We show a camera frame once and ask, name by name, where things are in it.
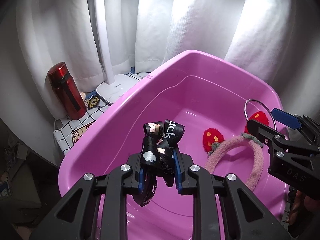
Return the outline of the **pink plastic tub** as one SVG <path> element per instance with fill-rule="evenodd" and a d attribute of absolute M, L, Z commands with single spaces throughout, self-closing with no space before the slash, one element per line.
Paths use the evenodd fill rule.
<path fill-rule="evenodd" d="M 235 125 L 227 117 L 244 114 L 247 99 L 259 100 L 270 110 L 283 108 L 278 94 L 249 72 L 199 51 L 180 53 L 137 82 L 76 142 L 60 166 L 61 195 L 84 174 L 109 173 L 140 152 L 143 125 L 148 122 L 168 119 L 185 126 L 179 150 L 204 167 L 202 132 L 216 126 L 225 135 L 234 134 Z M 268 174 L 267 151 L 265 146 L 268 182 L 261 192 L 253 193 L 281 220 L 289 186 Z M 175 185 L 167 187 L 163 178 L 157 183 L 145 207 L 127 197 L 128 239 L 191 239 L 193 197 L 180 196 Z"/>

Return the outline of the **pink strawberry plush headband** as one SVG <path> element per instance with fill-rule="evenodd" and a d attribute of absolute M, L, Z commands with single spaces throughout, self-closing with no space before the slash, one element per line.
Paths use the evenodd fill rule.
<path fill-rule="evenodd" d="M 202 147 L 207 155 L 204 167 L 211 174 L 237 174 L 251 191 L 261 192 L 268 182 L 265 146 L 248 131 L 244 114 L 231 114 L 227 120 L 235 125 L 232 135 L 225 135 L 216 126 L 202 132 Z"/>

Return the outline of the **black ribbon hair bow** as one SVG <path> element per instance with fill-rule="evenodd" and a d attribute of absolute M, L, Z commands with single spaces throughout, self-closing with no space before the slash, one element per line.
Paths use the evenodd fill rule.
<path fill-rule="evenodd" d="M 155 195 L 157 178 L 163 178 L 167 187 L 174 185 L 173 150 L 184 135 L 184 126 L 172 120 L 149 122 L 143 125 L 145 137 L 140 153 L 140 168 L 145 172 L 142 194 L 134 196 L 140 206 L 149 204 Z"/>

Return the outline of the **white desk lamp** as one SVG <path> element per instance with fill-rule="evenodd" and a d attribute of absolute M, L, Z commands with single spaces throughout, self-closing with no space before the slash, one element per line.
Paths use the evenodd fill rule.
<path fill-rule="evenodd" d="M 96 91 L 106 103 L 112 105 L 138 81 L 128 75 L 113 73 L 106 28 L 105 0 L 93 0 L 93 3 L 100 62 L 106 76 L 105 82 L 100 84 Z"/>

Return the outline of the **black grid white tablecloth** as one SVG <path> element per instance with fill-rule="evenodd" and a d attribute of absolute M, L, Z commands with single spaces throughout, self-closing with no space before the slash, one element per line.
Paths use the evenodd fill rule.
<path fill-rule="evenodd" d="M 86 114 L 79 120 L 71 120 L 68 115 L 63 119 L 55 120 L 53 126 L 55 145 L 66 155 L 89 126 L 109 107 L 110 104 L 100 99 L 99 103 L 92 109 L 87 109 Z"/>

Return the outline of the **white curtain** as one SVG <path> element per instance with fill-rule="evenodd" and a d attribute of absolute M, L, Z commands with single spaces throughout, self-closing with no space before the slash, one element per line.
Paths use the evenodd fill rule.
<path fill-rule="evenodd" d="M 114 74 L 150 72 L 185 50 L 271 85 L 286 111 L 319 119 L 319 0 L 105 0 Z M 65 62 L 78 89 L 106 80 L 93 0 L 1 0 L 1 134 L 54 165 L 65 116 L 47 79 Z"/>

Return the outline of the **red metal thermos bottle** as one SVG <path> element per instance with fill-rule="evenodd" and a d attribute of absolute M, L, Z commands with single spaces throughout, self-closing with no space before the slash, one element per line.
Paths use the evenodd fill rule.
<path fill-rule="evenodd" d="M 52 66 L 47 73 L 47 77 L 54 93 L 62 103 L 69 117 L 72 120 L 82 118 L 87 108 L 66 63 L 59 62 Z"/>

